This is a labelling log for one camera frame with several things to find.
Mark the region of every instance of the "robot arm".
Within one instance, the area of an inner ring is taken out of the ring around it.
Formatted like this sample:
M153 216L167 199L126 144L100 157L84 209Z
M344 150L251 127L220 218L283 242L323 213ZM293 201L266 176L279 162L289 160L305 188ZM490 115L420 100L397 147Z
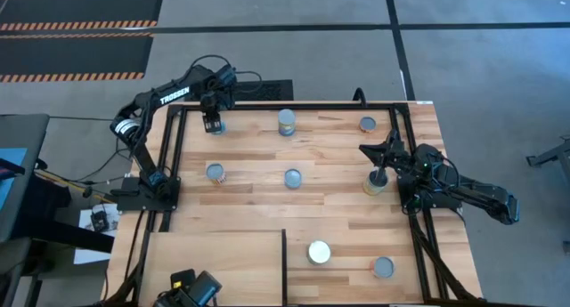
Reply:
M200 101L206 132L220 131L218 101L223 99L224 95L228 95L236 83L235 70L230 64L224 65L217 72L196 65L190 67L176 80L137 94L131 103L119 111L110 124L110 130L129 148L141 168L141 179L149 188L157 191L156 188L167 179L157 170L148 150L144 147L156 110L172 101L191 95L193 99Z
M511 193L502 187L460 175L455 165L445 164L447 159L433 146L421 144L410 155L404 150L397 131L392 130L383 143L361 145L359 149L381 174L386 174L386 167L394 168L413 185L415 192L411 196L422 198L422 201L403 205L455 209L465 202L484 209L501 223L512 224L519 220L518 200Z

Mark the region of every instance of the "can lid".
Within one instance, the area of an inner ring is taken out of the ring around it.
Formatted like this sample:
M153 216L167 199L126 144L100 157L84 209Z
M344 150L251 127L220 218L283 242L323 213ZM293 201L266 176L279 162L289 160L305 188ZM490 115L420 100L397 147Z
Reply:
M285 186L292 189L301 187L301 173L297 169L285 172Z
M384 278L392 277L394 275L394 262L388 257L379 257L374 262L374 273Z
M363 117L360 119L360 128L363 131L371 132L376 129L376 120L374 120L372 117Z
M224 168L220 164L212 164L206 168L206 176L209 179L218 179L224 174Z
M315 263L326 263L330 259L330 247L326 242L316 240L309 245L309 258Z
M283 109L277 114L280 124L292 125L295 123L295 112L291 109Z

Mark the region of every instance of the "tin can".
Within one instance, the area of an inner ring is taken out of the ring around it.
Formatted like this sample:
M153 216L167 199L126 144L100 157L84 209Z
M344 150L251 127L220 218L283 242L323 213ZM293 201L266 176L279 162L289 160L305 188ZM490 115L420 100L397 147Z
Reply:
M301 187L302 176L297 169L289 169L285 172L285 186L289 189Z
M370 262L370 271L380 279L392 277L394 270L394 262L388 257L378 257Z
M211 164L208 166L208 168L206 168L206 176L215 185L225 182L225 171L220 164Z
M387 176L386 173L380 172L377 168L376 170L372 170L364 180L364 184L362 185L362 189L366 194L369 196L376 196L387 185Z
M376 120L372 117L363 117L360 119L359 127L363 133L371 133L376 129Z
M315 240L306 250L306 257L314 265L326 263L330 259L329 244L322 240Z
M279 134L291 136L295 133L295 113L291 109L283 109L277 114L279 120Z

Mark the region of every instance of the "wooden table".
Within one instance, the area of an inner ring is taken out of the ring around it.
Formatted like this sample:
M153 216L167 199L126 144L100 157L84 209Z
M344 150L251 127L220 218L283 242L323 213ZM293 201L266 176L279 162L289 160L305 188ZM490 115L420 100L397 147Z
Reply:
M434 106L409 106L417 143L444 150ZM156 113L148 136L155 161L166 111ZM204 132L199 112L188 113L179 207L170 232L151 234L141 306L151 306L159 292L169 289L171 273L190 268L207 270L223 284L221 305L281 305L281 229L287 230L289 303L421 302L410 227L400 211L394 172L388 170L390 182L380 195L362 191L372 163L358 145L385 140L391 127L388 112L307 110L296 115L297 132L282 137L277 111L225 111L228 131L215 136ZM358 129L363 116L376 119L376 131ZM405 137L401 118L399 126ZM207 165L215 162L227 174L221 186L205 176ZM283 185L290 168L303 175L298 190ZM432 212L441 256L468 291L481 295L463 222L450 210ZM137 217L129 213L120 219L108 270L110 294L123 280ZM332 258L322 266L306 259L306 247L316 239L332 249ZM381 255L395 262L391 279L377 279L368 269ZM432 295L437 296L433 265L427 257L426 262Z

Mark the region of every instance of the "black metal frame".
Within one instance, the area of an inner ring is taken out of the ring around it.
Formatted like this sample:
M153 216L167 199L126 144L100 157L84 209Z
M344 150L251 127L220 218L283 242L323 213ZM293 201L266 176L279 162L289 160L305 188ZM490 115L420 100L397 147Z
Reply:
M416 149L416 141L412 129L411 124L411 117L410 117L410 110L407 103L370 103L366 101L364 93L362 89L358 88L353 97L353 101L359 101L360 103L275 103L275 104L252 104L252 103L242 103L237 104L232 110L233 111L240 111L240 110L281 110L281 109L293 109L293 110L386 110L390 116L390 123L392 128L400 132L400 128L398 125L397 116L400 114L403 117L403 125L406 131L407 141L409 143L410 152L413 152ZM159 163L158 168L164 170L165 163L167 160L167 151L168 145L170 142L170 137L172 134L172 126L174 123L175 117L179 116L179 123L177 128L177 134L175 138L175 149L174 155L172 160L172 168L171 168L171 176L175 177L178 175L178 169L181 161L182 155L182 145L184 139L184 131L187 123L187 113L190 111L198 111L200 112L199 105L170 105L167 111L167 121L165 123L164 135L162 137L162 145L160 148L160 155L159 155ZM144 263L147 255L148 245L150 242L150 235L151 232L154 231L154 225L156 221L156 213L153 211L149 211L149 216L146 222L146 228L144 231L144 236L142 240L141 246L141 254L140 259L138 262L137 270L136 270L136 284L134 289L134 301L138 302L138 297L140 295L140 285L142 284L143 280L143 269ZM438 246L437 246L437 239L436 239L436 231L434 228L433 219L430 213L429 208L424 208L424 222L426 225L427 231L427 239L431 248L435 251L436 254L439 253ZM170 213L167 212L163 216L163 221L160 224L159 232L168 231L170 223ZM428 272L426 270L426 263L424 260L424 255L422 251L422 246L420 242L414 237L413 229L419 226L418 218L415 215L409 216L409 223L411 229L411 239L414 248L414 254L416 257L416 264L418 268L418 277L419 283L421 287L422 298L424 303L432 299L431 292L429 290L429 283L428 283ZM282 276L282 305L288 306L288 299L287 299L287 239L286 239L286 231L281 230L281 276ZM436 277L437 277L437 286L439 289L440 297L444 300L449 299L447 294L447 287L445 285L444 279L436 270ZM366 306L387 306L387 304L366 304Z
M531 167L540 167L549 161L558 160L562 165L562 171L568 180L568 184L570 184L570 160L568 160L568 156L570 156L570 140L566 140L557 147L538 156L528 156L526 157L526 162Z

